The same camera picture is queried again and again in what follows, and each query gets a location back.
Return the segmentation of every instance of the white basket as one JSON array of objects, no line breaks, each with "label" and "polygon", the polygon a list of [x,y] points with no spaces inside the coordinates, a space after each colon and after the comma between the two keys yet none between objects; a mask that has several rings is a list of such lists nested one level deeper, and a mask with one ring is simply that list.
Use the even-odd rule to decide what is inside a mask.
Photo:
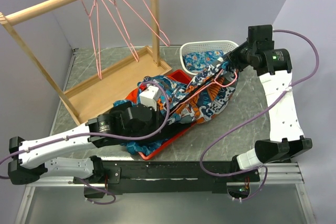
[{"label": "white basket", "polygon": [[230,40],[213,40],[186,43],[180,48],[180,60],[183,70],[193,76],[197,75],[197,73],[193,73],[187,70],[183,62],[183,55],[190,54],[191,52],[206,52],[217,50],[222,50],[226,54],[236,47],[238,47],[238,44]]}]

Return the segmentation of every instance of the gray table surface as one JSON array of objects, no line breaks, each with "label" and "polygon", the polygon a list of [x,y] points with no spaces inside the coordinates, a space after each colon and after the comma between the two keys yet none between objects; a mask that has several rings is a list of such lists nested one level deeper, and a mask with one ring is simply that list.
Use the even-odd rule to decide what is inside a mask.
[{"label": "gray table surface", "polygon": [[[173,70],[182,68],[179,48],[180,47],[162,47],[160,49],[161,57]],[[110,66],[129,54],[128,48],[103,49],[101,52],[102,68]],[[76,58],[66,87],[67,89],[96,73],[96,61],[94,58],[93,49],[80,48],[76,52]],[[152,160],[197,161],[202,151],[213,140],[237,124],[254,116],[266,106],[265,93],[259,78],[252,68],[246,68],[240,74],[237,90],[233,98],[219,116],[210,122],[194,126]],[[52,133],[57,134],[73,127],[76,127],[76,124],[62,104],[57,111]],[[205,160],[231,160],[232,156],[253,148],[256,140],[269,138],[269,130],[269,118],[268,115],[264,115],[213,146],[205,155]],[[64,155],[64,157],[86,158],[92,155],[100,156],[105,160],[142,160],[139,155],[130,155],[123,146],[107,146],[95,150],[78,151]]]}]

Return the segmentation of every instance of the blue patterned fabric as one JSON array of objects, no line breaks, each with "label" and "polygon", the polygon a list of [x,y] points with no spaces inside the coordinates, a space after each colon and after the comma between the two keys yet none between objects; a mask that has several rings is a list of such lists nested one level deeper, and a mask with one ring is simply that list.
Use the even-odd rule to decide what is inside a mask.
[{"label": "blue patterned fabric", "polygon": [[[199,74],[194,76],[189,84],[174,81],[167,76],[147,76],[143,79],[143,82],[156,82],[165,90],[169,99],[171,111],[174,108],[178,108],[173,114],[170,115],[168,124],[191,122],[204,123],[210,121],[225,109],[229,99],[232,97],[233,93],[236,90],[237,81],[234,82],[231,86],[225,88],[222,88],[217,84],[212,84],[205,90],[195,95],[192,99],[188,101],[188,103],[180,106],[181,101],[187,95],[189,95],[191,92],[194,92],[195,90],[198,90],[200,86],[207,85],[212,82],[213,78],[221,70],[223,70],[223,72],[221,76],[218,77],[217,82],[222,85],[227,85],[231,83],[235,78],[235,72],[238,75],[237,70],[229,65],[229,61],[224,55],[220,57],[213,57],[215,58],[215,60],[213,60],[211,63],[208,63],[210,62],[210,60],[208,61],[207,59],[205,59],[206,66],[201,69]],[[196,62],[196,64],[194,64],[194,69],[199,69],[200,66],[203,65],[203,63],[198,63],[199,62]],[[137,103],[140,103],[140,93],[141,90],[139,89]],[[127,101],[128,100],[116,101],[114,103],[114,106]],[[165,116],[166,102],[163,95],[161,95],[157,103],[159,105],[162,115]],[[148,156],[167,140],[168,139],[159,140],[147,145],[139,145],[139,142],[132,141],[128,142],[125,146],[127,147],[128,152],[131,154],[135,154],[136,152],[142,152],[146,156]]]},{"label": "blue patterned fabric", "polygon": [[213,61],[219,57],[224,56],[222,50],[218,51],[206,51],[206,52],[191,52],[183,55],[182,59],[185,68],[192,73],[199,73],[204,68],[207,68]]}]

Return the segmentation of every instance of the white wall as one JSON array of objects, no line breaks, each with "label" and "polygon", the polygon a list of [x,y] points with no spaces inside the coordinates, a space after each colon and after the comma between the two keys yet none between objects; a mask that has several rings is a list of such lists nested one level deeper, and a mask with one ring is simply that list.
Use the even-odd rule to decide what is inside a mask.
[{"label": "white wall", "polygon": [[[0,0],[0,11],[10,14],[44,0]],[[38,59],[59,85],[63,85],[71,48],[53,14],[15,26]],[[27,140],[49,134],[58,105],[58,96],[28,57],[0,26],[0,157],[8,155],[13,136]],[[0,167],[7,174],[7,164]],[[1,223],[14,223],[24,186],[0,180]]]},{"label": "white wall", "polygon": [[[150,21],[141,0],[130,2]],[[240,43],[247,36],[247,26],[272,24],[284,2],[285,0],[160,0],[160,22],[172,44],[221,39]],[[89,7],[92,0],[85,0],[85,3]],[[133,44],[151,44],[149,29],[123,2],[118,3],[127,21],[125,23]],[[103,4],[100,4],[100,9],[102,46],[125,46]],[[62,7],[54,13],[73,48],[92,47],[87,16],[80,2]]]},{"label": "white wall", "polygon": [[[335,223],[336,184],[336,0],[287,0],[275,29],[290,29],[306,35],[320,53],[320,68],[311,80],[294,89],[296,108],[305,136],[313,148],[298,157],[318,223]],[[291,53],[294,80],[307,75],[314,67],[309,45],[291,35],[275,36],[277,47]]]}]

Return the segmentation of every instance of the metal frame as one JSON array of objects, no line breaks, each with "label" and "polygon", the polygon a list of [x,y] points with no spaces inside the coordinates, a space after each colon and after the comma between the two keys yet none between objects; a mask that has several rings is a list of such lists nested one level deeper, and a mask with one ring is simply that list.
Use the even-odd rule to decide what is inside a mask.
[{"label": "metal frame", "polygon": [[[75,53],[76,50],[74,50],[71,57],[70,66],[66,75],[63,90],[65,90],[70,77],[72,66],[74,64],[73,62],[76,58]],[[60,105],[61,101],[59,102],[57,108],[54,122],[50,130],[50,135],[53,132]],[[266,185],[295,184],[307,224],[316,224],[316,220],[313,214],[309,197],[304,187],[304,180],[302,178],[302,174],[298,163],[267,164],[267,167],[268,167],[268,176],[265,184]],[[259,169],[259,175],[260,180],[262,181],[265,176],[265,171],[263,168]],[[74,184],[72,181],[73,177],[54,177],[54,178],[48,177],[48,178],[42,178],[39,181],[26,185],[26,189],[15,220],[15,224],[25,224],[36,187],[84,187],[84,185]],[[227,183],[227,185],[242,185],[242,184],[244,183]],[[93,184],[93,186],[104,187],[103,184]]]}]

